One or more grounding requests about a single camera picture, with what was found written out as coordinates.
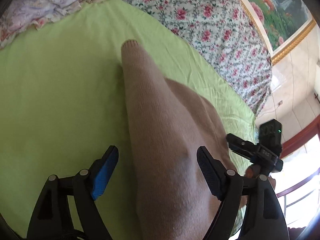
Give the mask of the beige knitted sweater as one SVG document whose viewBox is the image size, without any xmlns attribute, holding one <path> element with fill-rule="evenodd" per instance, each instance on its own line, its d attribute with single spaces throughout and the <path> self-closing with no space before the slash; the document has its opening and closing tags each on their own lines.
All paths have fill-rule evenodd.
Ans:
<svg viewBox="0 0 320 240">
<path fill-rule="evenodd" d="M 227 169 L 226 132 L 213 105 L 164 77 L 134 40 L 121 48 L 137 215 L 144 239 L 203 239 L 219 208 L 196 160 L 205 146 Z"/>
</svg>

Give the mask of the light green bed sheet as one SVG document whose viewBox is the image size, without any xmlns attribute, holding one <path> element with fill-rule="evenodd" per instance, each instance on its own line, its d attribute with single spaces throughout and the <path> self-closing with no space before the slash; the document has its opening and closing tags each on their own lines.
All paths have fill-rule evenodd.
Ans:
<svg viewBox="0 0 320 240">
<path fill-rule="evenodd" d="M 253 141 L 253 112 L 187 42 L 121 0 L 84 5 L 1 50 L 1 214 L 21 236 L 51 174 L 72 176 L 114 145 L 119 162 L 97 208 L 114 239 L 141 239 L 121 67 L 126 40 L 210 101 L 227 133 Z"/>
</svg>

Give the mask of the small-floral white quilt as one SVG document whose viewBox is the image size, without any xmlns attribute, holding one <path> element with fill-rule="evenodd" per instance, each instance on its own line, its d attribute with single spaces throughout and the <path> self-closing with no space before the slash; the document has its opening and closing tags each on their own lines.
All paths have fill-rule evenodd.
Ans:
<svg viewBox="0 0 320 240">
<path fill-rule="evenodd" d="M 271 94 L 271 55 L 240 0 L 122 0 L 194 47 L 259 114 Z"/>
</svg>

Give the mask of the gold framed landscape painting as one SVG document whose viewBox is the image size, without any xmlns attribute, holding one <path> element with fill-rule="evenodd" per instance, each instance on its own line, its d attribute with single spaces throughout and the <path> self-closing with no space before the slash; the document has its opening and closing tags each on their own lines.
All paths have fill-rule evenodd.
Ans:
<svg viewBox="0 0 320 240">
<path fill-rule="evenodd" d="M 278 63 L 316 26 L 302 0 L 241 0 Z"/>
</svg>

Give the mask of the large-peony pink pillow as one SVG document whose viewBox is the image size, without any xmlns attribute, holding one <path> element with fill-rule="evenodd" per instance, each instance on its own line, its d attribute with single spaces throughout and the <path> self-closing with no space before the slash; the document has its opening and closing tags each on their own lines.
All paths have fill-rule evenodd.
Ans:
<svg viewBox="0 0 320 240">
<path fill-rule="evenodd" d="M 93 1 L 103 0 L 12 0 L 1 12 L 1 49 L 28 28 L 57 22 Z"/>
</svg>

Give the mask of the red wooden window frame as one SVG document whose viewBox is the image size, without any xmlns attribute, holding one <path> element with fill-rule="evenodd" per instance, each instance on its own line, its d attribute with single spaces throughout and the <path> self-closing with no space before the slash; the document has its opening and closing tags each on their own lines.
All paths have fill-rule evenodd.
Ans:
<svg viewBox="0 0 320 240">
<path fill-rule="evenodd" d="M 283 143 L 283 151 L 281 153 L 281 159 L 284 159 L 303 145 L 305 145 L 310 139 L 312 139 L 315 135 L 318 135 L 319 137 L 319 115 L 310 123 L 306 128 L 304 128 L 301 132 L 299 132 L 297 135 L 289 139 L 288 141 Z M 303 179 L 296 185 L 293 185 L 292 187 L 281 191 L 280 193 L 277 194 L 277 197 L 283 197 L 306 183 L 308 183 L 314 176 L 319 175 L 319 168 L 313 172 L 310 176 L 307 178 Z"/>
</svg>

